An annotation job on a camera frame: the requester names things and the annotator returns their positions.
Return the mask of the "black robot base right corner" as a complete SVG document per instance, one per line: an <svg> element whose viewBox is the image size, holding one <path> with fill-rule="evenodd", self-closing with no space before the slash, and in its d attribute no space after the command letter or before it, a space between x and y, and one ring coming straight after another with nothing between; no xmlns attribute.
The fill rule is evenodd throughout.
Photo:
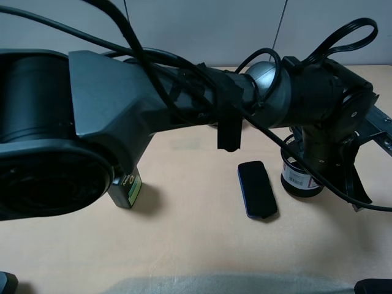
<svg viewBox="0 0 392 294"><path fill-rule="evenodd" d="M354 286L355 294L391 294L391 279L364 279Z"/></svg>

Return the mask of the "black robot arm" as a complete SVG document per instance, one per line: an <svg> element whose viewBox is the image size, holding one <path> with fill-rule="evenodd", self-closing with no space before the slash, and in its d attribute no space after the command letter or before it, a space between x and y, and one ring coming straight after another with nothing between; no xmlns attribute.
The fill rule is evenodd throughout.
<svg viewBox="0 0 392 294"><path fill-rule="evenodd" d="M245 73L197 65L155 67L173 106L162 101L138 61L90 51L1 51L1 220L83 209L134 171L154 134L218 125L218 147L240 146L242 122L299 127L307 169L350 192L346 157L377 95L337 62L301 66L284 58Z"/></svg>

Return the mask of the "black robot base left corner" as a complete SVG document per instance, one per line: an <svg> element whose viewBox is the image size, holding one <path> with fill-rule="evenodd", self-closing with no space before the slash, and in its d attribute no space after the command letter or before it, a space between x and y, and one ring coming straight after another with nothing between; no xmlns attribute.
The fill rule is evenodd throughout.
<svg viewBox="0 0 392 294"><path fill-rule="evenodd" d="M18 279L14 274L0 272L0 294L15 294L18 287Z"/></svg>

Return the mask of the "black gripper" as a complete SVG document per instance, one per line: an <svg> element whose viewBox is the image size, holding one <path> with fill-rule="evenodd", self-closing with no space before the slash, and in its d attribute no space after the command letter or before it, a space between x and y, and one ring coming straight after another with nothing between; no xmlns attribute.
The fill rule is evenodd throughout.
<svg viewBox="0 0 392 294"><path fill-rule="evenodd" d="M303 158L317 172L318 183L323 186L325 183L345 186L345 193L349 198L372 204L355 168L359 150L355 142L357 126L357 123L352 126L343 123L304 126Z"/></svg>

